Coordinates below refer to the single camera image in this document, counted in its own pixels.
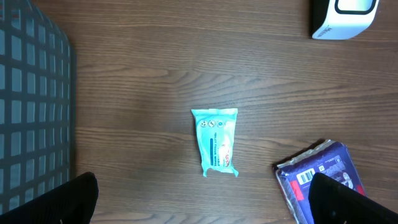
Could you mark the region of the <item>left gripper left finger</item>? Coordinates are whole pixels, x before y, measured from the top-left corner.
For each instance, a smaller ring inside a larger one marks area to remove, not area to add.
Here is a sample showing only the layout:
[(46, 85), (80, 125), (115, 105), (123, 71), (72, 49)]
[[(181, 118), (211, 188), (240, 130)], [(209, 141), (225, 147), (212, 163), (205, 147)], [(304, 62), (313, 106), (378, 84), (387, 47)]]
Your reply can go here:
[(94, 214), (98, 195), (94, 173), (86, 172), (1, 215), (1, 224), (86, 224)]

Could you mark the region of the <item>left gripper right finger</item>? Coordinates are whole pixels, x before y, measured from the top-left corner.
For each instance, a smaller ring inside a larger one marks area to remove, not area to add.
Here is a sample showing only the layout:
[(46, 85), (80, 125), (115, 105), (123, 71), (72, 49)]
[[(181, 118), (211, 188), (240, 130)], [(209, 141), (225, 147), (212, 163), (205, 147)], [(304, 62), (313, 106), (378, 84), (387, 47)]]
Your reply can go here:
[(322, 173), (308, 196), (315, 224), (397, 224), (397, 214)]

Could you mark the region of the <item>red purple pad pack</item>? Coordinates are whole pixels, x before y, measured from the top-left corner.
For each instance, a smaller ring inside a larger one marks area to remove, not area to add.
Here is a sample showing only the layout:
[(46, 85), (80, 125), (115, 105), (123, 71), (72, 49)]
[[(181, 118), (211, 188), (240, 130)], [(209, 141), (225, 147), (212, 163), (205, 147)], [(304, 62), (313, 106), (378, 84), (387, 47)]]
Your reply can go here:
[(276, 165), (276, 179), (297, 223), (314, 224), (308, 195), (313, 176), (318, 172), (366, 195), (347, 146), (328, 139)]

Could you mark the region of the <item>teal wipes packet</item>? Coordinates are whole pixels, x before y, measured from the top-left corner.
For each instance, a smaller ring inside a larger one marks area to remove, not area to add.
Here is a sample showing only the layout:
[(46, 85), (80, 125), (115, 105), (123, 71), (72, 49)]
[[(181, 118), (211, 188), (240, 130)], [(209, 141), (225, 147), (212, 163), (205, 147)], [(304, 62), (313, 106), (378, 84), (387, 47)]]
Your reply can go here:
[(203, 176), (209, 169), (239, 175), (233, 165), (238, 109), (191, 110), (195, 120)]

